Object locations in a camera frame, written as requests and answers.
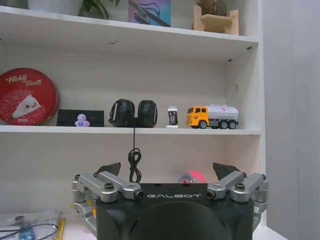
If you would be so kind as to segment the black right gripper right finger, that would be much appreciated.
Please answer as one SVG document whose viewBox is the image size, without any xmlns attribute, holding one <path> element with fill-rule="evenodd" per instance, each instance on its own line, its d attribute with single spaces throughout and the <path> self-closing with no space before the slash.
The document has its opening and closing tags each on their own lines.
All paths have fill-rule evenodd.
<svg viewBox="0 0 320 240">
<path fill-rule="evenodd" d="M 233 165 L 213 163 L 218 182 L 207 185 L 207 197 L 221 200 L 230 193 L 230 198 L 238 203 L 253 200 L 253 227 L 255 231 L 262 219 L 262 213 L 268 208 L 269 181 L 262 173 L 247 176 Z"/>
</svg>

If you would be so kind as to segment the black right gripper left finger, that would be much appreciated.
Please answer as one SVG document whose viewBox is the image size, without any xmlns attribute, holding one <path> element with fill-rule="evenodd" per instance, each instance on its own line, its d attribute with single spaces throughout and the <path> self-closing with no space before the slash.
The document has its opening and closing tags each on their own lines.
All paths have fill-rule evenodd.
<svg viewBox="0 0 320 240">
<path fill-rule="evenodd" d="M 120 167 L 120 163 L 104 165 L 101 167 L 103 171 L 77 174 L 71 181 L 73 207 L 91 233 L 97 232 L 97 221 L 88 201 L 95 203 L 100 199 L 103 203 L 112 203 L 117 200 L 119 193 L 123 198 L 134 201 L 144 196 L 140 184 L 126 181 L 110 172 L 119 172 Z"/>
</svg>

